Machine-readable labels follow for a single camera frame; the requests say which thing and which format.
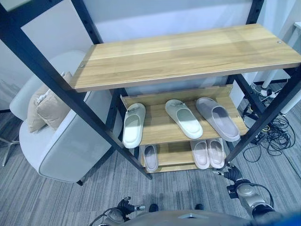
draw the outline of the chair leg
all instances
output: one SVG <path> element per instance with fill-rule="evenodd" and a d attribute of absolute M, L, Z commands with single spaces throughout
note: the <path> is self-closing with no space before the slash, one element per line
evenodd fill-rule
<path fill-rule="evenodd" d="M 78 182 L 76 182 L 79 186 L 83 186 L 83 182 L 81 180 L 79 180 Z"/>
<path fill-rule="evenodd" d="M 7 143 L 8 143 L 8 148 L 7 148 L 6 153 L 5 153 L 5 155 L 4 155 L 4 159 L 3 159 L 3 162 L 2 162 L 2 166 L 5 166 L 5 164 L 6 164 L 7 160 L 8 160 L 8 156 L 9 156 L 9 153 L 10 153 L 10 151 L 11 151 L 11 146 L 12 146 L 12 145 L 17 145 L 17 144 L 19 144 L 20 142 L 19 142 L 19 141 L 16 141 L 16 140 L 13 140 L 13 141 L 11 141 L 11 142 L 8 142 L 8 141 L 7 141 Z"/>
<path fill-rule="evenodd" d="M 10 150 L 11 150 L 11 146 L 12 146 L 12 145 L 13 145 L 13 143 L 10 143 L 10 144 L 8 145 L 8 148 L 7 148 L 6 153 L 5 153 L 5 155 L 4 155 L 4 159 L 3 159 L 2 166 L 5 166 L 5 164 L 6 164 L 7 160 L 8 160 L 8 154 L 10 153 Z"/>

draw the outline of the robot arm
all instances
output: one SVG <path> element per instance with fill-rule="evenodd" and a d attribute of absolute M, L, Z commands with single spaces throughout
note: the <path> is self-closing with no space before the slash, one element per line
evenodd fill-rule
<path fill-rule="evenodd" d="M 275 217 L 282 217 L 281 214 L 275 212 L 272 195 L 265 186 L 254 184 L 249 180 L 243 179 L 240 170 L 231 163 L 228 163 L 227 166 L 229 167 L 227 172 L 214 171 L 214 173 L 234 182 L 233 185 L 227 186 L 231 199 L 238 198 L 248 214 L 255 219 L 266 218 L 268 221 L 270 220 L 270 216 L 273 216 L 273 219 L 275 219 Z M 270 204 L 267 204 L 261 195 L 256 192 L 255 186 L 263 187 L 269 192 Z"/>

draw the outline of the gray slipper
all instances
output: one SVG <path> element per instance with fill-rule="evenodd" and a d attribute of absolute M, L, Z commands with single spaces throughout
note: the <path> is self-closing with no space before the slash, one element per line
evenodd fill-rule
<path fill-rule="evenodd" d="M 238 127 L 223 106 L 208 97 L 202 97 L 197 100 L 196 107 L 221 138 L 231 142 L 240 138 Z"/>
<path fill-rule="evenodd" d="M 158 154 L 156 145 L 141 145 L 140 153 L 144 158 L 146 170 L 150 173 L 155 172 L 158 169 Z"/>

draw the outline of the power strip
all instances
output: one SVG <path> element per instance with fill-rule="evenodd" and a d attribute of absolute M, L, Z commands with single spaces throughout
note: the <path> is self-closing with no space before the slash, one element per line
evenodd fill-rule
<path fill-rule="evenodd" d="M 266 90 L 262 90 L 261 91 L 261 95 L 263 96 L 263 97 L 270 97 L 270 98 L 275 98 L 275 97 L 277 97 L 277 95 L 278 95 L 278 93 L 275 93 L 275 92 L 271 92 L 271 90 L 269 89 L 268 91 L 266 91 Z"/>

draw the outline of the black metal frame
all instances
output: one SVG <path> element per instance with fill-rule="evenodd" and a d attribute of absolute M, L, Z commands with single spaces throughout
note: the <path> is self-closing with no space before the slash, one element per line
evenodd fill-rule
<path fill-rule="evenodd" d="M 14 18 L 18 26 L 22 27 L 61 1 L 62 0 L 30 0 L 10 10 L 8 13 Z"/>
<path fill-rule="evenodd" d="M 111 151 L 116 149 L 128 161 L 130 161 L 140 172 L 148 179 L 152 176 L 148 174 L 144 167 L 137 160 L 138 151 L 135 149 L 135 155 L 125 148 L 121 142 L 122 135 L 117 138 L 112 133 L 117 112 L 119 110 L 122 120 L 124 120 L 126 109 L 120 100 L 120 95 L 127 96 L 124 88 L 112 90 L 112 101 L 109 109 L 106 124 L 104 124 L 97 115 L 83 101 L 85 93 L 77 93 L 67 82 L 60 76 L 55 68 L 43 56 L 43 54 L 34 46 L 26 34 L 21 30 L 21 26 L 31 21 L 50 7 L 59 3 L 61 0 L 49 0 L 45 2 L 32 0 L 12 11 L 7 12 L 0 5 L 0 38 L 1 40 L 21 59 L 50 89 L 52 89 L 72 110 L 75 111 L 88 125 L 90 125 L 100 136 L 107 140 L 111 145 Z M 92 42 L 94 44 L 102 43 L 102 39 L 96 29 L 84 3 L 80 0 L 71 0 L 83 25 L 85 26 Z M 246 24 L 256 23 L 264 0 L 253 0 L 250 13 Z M 291 79 L 282 91 L 277 95 L 274 101 L 267 109 L 259 101 L 257 96 L 250 89 L 241 74 L 230 75 L 227 78 L 227 84 L 234 81 L 238 83 L 246 98 L 251 103 L 252 108 L 259 115 L 259 119 L 241 137 L 239 143 L 234 146 L 233 143 L 227 142 L 230 154 L 226 162 L 233 160 L 254 137 L 261 131 L 272 119 L 274 119 L 287 102 L 301 89 L 301 69 L 285 69 L 291 76 Z"/>

